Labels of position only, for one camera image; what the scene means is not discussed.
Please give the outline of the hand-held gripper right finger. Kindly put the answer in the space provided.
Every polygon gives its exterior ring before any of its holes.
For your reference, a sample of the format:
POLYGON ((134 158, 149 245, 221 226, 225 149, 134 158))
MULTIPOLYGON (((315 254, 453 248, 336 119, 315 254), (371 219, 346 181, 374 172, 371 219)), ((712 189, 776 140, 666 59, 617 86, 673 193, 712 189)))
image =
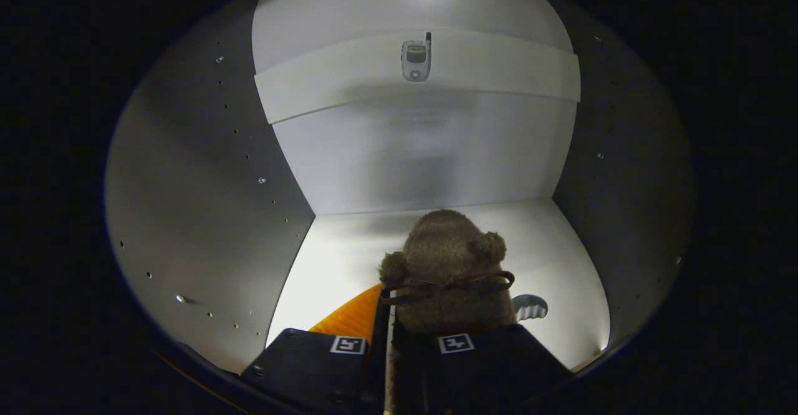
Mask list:
POLYGON ((397 325, 393 413, 521 414, 573 372, 521 325, 417 335, 397 325))

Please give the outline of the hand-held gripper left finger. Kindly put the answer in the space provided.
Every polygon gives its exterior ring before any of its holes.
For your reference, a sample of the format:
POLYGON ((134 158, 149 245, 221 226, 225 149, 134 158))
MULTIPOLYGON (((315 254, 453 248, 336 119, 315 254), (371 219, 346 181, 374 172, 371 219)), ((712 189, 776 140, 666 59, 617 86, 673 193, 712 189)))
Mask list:
POLYGON ((381 285, 309 329, 284 329, 243 371, 248 386, 299 414, 382 414, 388 308, 381 285))

